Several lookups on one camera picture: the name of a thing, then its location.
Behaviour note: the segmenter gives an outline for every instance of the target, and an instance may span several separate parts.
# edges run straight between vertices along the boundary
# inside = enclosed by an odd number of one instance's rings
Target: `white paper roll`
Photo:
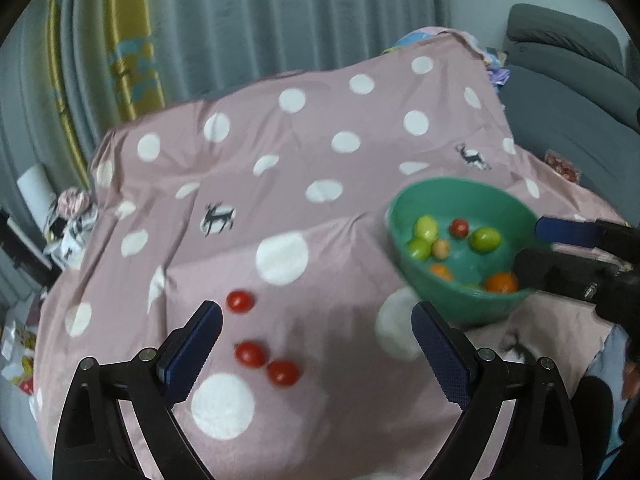
[[[51,184],[47,180],[42,165],[36,164],[25,171],[18,179],[17,184],[31,216],[40,232],[43,232],[49,216],[49,207],[56,199],[56,194],[51,189]]]

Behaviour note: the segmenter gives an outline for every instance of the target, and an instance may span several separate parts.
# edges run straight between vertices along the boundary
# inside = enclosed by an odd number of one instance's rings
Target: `pink blanket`
[[[36,348],[38,423],[53,449],[80,359],[157,347],[203,300],[252,291],[175,416],[218,480],[417,480],[460,410],[410,330],[415,293],[387,254],[384,217],[405,186],[455,175],[503,188],[539,214],[615,212],[514,146],[481,58],[459,38],[336,72],[263,81],[110,132],[95,157],[98,223],[82,262],[47,298]],[[518,332],[558,362],[572,392],[609,327],[533,295],[489,346]],[[273,388],[234,344],[261,341],[303,369]],[[130,410],[132,442],[159,473]],[[475,478],[492,468],[497,424]]]

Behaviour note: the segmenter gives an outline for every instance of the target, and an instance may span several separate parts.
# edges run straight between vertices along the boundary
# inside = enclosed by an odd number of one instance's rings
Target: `blue gripper pad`
[[[439,316],[431,305],[427,309],[421,303],[414,306],[411,326],[415,339],[427,357],[447,400],[455,402],[464,411],[471,401],[468,385],[475,377],[472,377],[472,371],[465,365],[453,342],[430,311]]]
[[[574,222],[543,216],[536,223],[536,238],[550,244],[567,244],[593,249],[600,243],[602,230],[594,222]]]
[[[187,399],[221,332],[222,309],[205,301],[183,328],[169,334],[156,367],[167,406]]]

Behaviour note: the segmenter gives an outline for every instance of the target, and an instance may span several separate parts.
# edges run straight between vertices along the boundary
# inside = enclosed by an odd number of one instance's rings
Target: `bowl rim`
[[[396,234],[396,229],[392,228],[392,226],[394,225],[392,212],[396,208],[398,201],[400,200],[402,195],[404,195],[405,192],[409,191],[411,188],[415,186],[418,186],[425,182],[431,182],[433,180],[455,180],[458,182],[465,182],[466,184],[473,184],[475,186],[490,188],[494,191],[498,191],[503,195],[508,196],[509,198],[515,200],[516,202],[519,202],[521,206],[523,206],[526,210],[528,210],[531,213],[531,215],[534,218],[536,218],[536,220],[540,218],[540,216],[537,213],[535,213],[529,206],[527,206],[524,202],[521,202],[520,200],[518,200],[511,193],[508,193],[505,190],[500,189],[499,187],[491,186],[490,184],[485,184],[484,182],[477,182],[475,180],[469,180],[467,178],[458,178],[455,176],[435,176],[433,178],[425,178],[423,180],[419,180],[417,182],[409,184],[408,186],[400,190],[400,192],[395,196],[395,198],[391,201],[391,204],[389,205],[388,231],[391,234],[391,239],[393,240],[393,243],[396,246],[396,248],[399,248],[398,249],[399,251],[404,252],[404,254],[407,256],[406,259],[409,261],[409,264],[416,270],[424,271],[424,268],[418,265],[418,262],[416,262],[410,256],[409,251],[405,247],[405,244],[401,243],[400,240],[398,239],[398,234]],[[462,285],[460,282],[446,282],[445,280],[440,280],[433,272],[429,270],[428,267],[426,270],[434,279],[439,280],[439,283],[443,285],[445,288],[452,291],[460,292],[462,293],[463,296],[468,296],[470,298],[486,299],[486,300],[489,300],[489,299],[496,300],[498,298],[501,298],[504,300],[513,300],[517,298],[526,298],[529,294],[531,294],[534,291],[532,288],[523,288],[521,290],[518,290],[517,292],[510,292],[509,294],[505,294],[500,292],[489,292],[487,290],[478,290],[478,289],[466,287]]]

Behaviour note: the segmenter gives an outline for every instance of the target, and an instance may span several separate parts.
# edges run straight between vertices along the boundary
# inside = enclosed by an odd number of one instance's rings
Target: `pink scrunchie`
[[[58,197],[58,215],[65,220],[79,217],[91,203],[91,197],[86,191],[77,187],[65,189]]]

